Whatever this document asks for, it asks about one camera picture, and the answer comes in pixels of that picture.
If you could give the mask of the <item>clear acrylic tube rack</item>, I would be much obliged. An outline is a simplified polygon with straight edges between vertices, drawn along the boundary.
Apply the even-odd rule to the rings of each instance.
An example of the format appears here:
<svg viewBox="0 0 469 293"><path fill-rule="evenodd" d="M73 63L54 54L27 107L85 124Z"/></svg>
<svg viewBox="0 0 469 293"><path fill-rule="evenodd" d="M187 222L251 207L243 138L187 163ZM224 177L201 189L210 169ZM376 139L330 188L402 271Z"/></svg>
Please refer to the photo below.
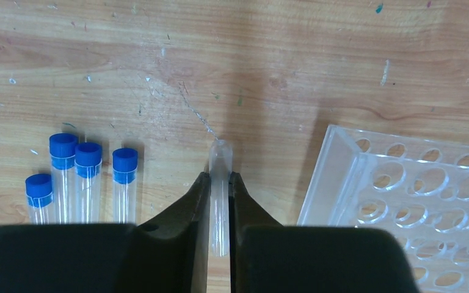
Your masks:
<svg viewBox="0 0 469 293"><path fill-rule="evenodd" d="M423 292L469 292L469 146L330 125L297 220L394 235Z"/></svg>

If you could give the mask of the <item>clear test tube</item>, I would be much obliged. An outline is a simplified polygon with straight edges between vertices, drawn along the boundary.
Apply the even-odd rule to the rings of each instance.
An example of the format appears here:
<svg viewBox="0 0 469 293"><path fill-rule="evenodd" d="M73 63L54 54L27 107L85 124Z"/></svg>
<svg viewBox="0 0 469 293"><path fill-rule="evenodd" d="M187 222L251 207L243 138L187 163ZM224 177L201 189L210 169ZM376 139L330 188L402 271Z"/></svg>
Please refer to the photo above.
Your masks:
<svg viewBox="0 0 469 293"><path fill-rule="evenodd" d="M226 140L215 140L209 150L210 252L223 257L230 251L229 235L229 180L232 173L233 149Z"/></svg>

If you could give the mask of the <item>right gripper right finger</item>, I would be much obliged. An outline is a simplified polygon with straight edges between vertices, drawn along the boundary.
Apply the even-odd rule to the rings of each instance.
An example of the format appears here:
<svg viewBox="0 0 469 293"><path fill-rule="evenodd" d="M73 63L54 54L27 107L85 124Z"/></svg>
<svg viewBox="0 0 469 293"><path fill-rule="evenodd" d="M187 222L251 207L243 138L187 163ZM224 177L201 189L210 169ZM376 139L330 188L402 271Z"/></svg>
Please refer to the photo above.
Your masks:
<svg viewBox="0 0 469 293"><path fill-rule="evenodd" d="M375 228L285 226L229 181L232 292L418 292L403 249Z"/></svg>

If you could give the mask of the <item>blue capped tube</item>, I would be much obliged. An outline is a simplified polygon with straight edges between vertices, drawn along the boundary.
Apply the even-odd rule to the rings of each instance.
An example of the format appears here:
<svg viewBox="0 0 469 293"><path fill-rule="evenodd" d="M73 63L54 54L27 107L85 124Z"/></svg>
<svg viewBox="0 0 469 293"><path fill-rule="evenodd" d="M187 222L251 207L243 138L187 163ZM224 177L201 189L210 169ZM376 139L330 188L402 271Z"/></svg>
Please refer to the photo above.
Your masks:
<svg viewBox="0 0 469 293"><path fill-rule="evenodd" d="M94 142L80 143L75 148L75 220L78 223L100 220L102 152L102 146Z"/></svg>
<svg viewBox="0 0 469 293"><path fill-rule="evenodd" d="M70 133L57 133L49 138L51 177L57 223L75 221L75 148L78 138Z"/></svg>
<svg viewBox="0 0 469 293"><path fill-rule="evenodd" d="M119 148L112 153L112 210L118 223L136 222L138 152Z"/></svg>
<svg viewBox="0 0 469 293"><path fill-rule="evenodd" d="M25 195L31 223L50 224L56 221L50 174L39 173L26 178Z"/></svg>

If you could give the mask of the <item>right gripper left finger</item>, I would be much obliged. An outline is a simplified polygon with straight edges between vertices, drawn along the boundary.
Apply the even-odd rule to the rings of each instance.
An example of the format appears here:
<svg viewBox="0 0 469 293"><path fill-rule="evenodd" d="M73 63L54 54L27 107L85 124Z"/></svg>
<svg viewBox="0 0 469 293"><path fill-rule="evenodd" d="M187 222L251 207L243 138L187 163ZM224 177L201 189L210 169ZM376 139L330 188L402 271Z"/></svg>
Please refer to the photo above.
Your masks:
<svg viewBox="0 0 469 293"><path fill-rule="evenodd" d="M210 177L147 222L0 226L0 292L192 292Z"/></svg>

